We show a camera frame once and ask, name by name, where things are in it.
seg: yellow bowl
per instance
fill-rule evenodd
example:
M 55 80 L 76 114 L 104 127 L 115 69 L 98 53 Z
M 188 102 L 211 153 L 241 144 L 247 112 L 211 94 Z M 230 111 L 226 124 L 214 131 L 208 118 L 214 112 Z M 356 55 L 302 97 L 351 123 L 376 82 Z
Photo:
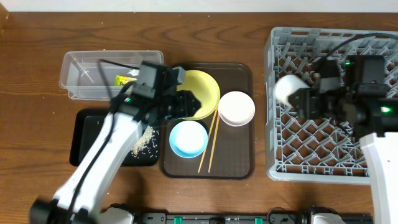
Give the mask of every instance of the yellow bowl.
M 220 101 L 220 88 L 216 80 L 206 72 L 189 70 L 185 74 L 185 82 L 177 86 L 179 90 L 190 90 L 200 101 L 201 108 L 193 117 L 184 118 L 187 120 L 199 120 L 206 118 L 217 108 Z

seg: black tray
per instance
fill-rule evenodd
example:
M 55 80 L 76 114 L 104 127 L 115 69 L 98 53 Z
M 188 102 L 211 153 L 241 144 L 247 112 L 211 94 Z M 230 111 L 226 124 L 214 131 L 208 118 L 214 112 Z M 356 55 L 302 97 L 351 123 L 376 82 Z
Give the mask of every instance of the black tray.
M 106 109 L 83 109 L 76 115 L 75 131 L 73 132 L 72 147 L 70 149 L 69 162 L 78 166 L 86 156 L 99 135 L 105 116 L 109 113 Z M 155 133 L 152 141 L 147 145 L 148 150 L 138 152 L 136 157 L 129 152 L 122 162 L 122 166 L 153 166 L 159 158 L 159 148 L 153 145 L 159 144 L 158 126 L 152 126 Z
M 231 91 L 242 91 L 250 97 L 253 95 L 252 73 L 243 64 L 188 63 L 178 66 L 186 70 L 201 70 L 211 75 L 220 86 L 221 96 Z M 200 121 L 208 130 L 212 119 L 213 115 L 211 114 Z M 176 124 L 182 121 L 182 119 L 168 121 L 162 129 L 160 169 L 165 175 L 176 178 L 246 179 L 252 174 L 254 170 L 253 120 L 247 125 L 233 128 L 220 119 L 210 173 L 208 173 L 208 167 L 214 130 L 208 143 L 201 171 L 198 173 L 202 154 L 191 159 L 184 159 L 176 155 L 170 148 L 170 132 Z

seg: yellow label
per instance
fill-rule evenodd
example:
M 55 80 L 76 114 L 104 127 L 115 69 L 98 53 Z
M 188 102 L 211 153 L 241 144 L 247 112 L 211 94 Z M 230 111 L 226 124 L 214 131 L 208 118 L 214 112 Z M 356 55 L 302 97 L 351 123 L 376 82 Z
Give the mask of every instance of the yellow label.
M 136 78 L 133 77 L 124 77 L 121 75 L 116 75 L 116 78 L 114 79 L 114 85 L 115 86 L 124 86 L 126 83 L 131 82 L 131 81 L 137 81 Z

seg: white bowl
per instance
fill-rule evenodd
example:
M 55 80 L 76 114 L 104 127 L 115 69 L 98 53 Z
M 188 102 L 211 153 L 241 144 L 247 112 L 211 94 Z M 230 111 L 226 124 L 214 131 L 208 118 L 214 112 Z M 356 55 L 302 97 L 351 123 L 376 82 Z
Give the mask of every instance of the white bowl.
M 232 127 L 239 127 L 250 122 L 256 107 L 250 96 L 240 91 L 232 91 L 221 97 L 218 103 L 220 118 Z

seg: white wall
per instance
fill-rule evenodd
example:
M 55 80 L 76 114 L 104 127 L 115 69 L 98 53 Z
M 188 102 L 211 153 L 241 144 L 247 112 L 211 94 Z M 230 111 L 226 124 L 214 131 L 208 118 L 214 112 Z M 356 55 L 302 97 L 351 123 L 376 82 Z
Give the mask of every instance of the white wall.
M 0 0 L 8 11 L 398 12 L 398 0 Z

